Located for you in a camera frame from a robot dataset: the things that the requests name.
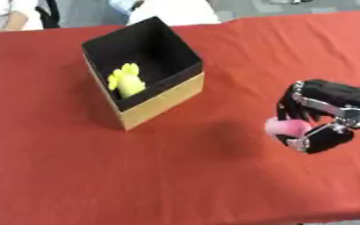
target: pink object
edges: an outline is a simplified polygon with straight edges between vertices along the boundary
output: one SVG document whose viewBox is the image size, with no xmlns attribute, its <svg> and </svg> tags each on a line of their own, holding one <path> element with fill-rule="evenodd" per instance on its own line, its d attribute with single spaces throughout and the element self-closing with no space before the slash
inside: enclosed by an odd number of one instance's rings
<svg viewBox="0 0 360 225">
<path fill-rule="evenodd" d="M 278 121 L 276 117 L 268 119 L 265 124 L 265 131 L 270 135 L 284 134 L 300 137 L 311 129 L 311 125 L 303 120 Z"/>
</svg>

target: cardboard box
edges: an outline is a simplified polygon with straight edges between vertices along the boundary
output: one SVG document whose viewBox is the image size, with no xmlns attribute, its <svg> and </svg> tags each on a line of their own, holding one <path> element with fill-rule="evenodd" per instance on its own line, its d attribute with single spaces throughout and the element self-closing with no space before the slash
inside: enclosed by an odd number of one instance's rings
<svg viewBox="0 0 360 225">
<path fill-rule="evenodd" d="M 201 59 L 159 18 L 150 18 L 83 43 L 90 72 L 125 130 L 150 120 L 202 91 Z M 107 77 L 125 63 L 137 63 L 147 88 L 121 98 Z"/>
</svg>

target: person's arm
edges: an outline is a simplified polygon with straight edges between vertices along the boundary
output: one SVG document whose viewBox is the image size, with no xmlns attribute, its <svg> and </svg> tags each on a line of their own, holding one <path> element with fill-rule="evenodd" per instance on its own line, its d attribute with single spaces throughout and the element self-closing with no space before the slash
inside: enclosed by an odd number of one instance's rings
<svg viewBox="0 0 360 225">
<path fill-rule="evenodd" d="M 28 17 L 25 14 L 18 11 L 12 11 L 4 30 L 6 32 L 20 31 L 23 29 L 27 21 Z"/>
<path fill-rule="evenodd" d="M 38 0 L 11 0 L 11 12 L 5 31 L 20 31 L 28 21 L 28 15 L 35 11 Z"/>
</svg>

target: red cloth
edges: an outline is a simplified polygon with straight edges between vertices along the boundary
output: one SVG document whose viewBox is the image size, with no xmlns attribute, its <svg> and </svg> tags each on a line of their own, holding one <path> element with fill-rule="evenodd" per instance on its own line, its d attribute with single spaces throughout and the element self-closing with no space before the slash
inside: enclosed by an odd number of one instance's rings
<svg viewBox="0 0 360 225">
<path fill-rule="evenodd" d="M 0 33 L 0 225 L 360 218 L 360 132 L 307 156 L 263 131 L 296 80 L 360 85 L 360 12 L 176 28 L 205 89 L 129 133 L 82 58 L 112 30 Z"/>
</svg>

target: yellow object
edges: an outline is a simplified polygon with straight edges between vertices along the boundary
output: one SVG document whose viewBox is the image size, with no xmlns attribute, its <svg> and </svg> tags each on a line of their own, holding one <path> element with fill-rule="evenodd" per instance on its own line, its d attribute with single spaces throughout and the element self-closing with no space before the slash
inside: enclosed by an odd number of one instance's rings
<svg viewBox="0 0 360 225">
<path fill-rule="evenodd" d="M 146 89 L 139 75 L 139 67 L 135 63 L 126 63 L 121 69 L 115 69 L 108 76 L 109 90 L 114 91 L 119 88 L 121 97 L 129 98 Z"/>
</svg>

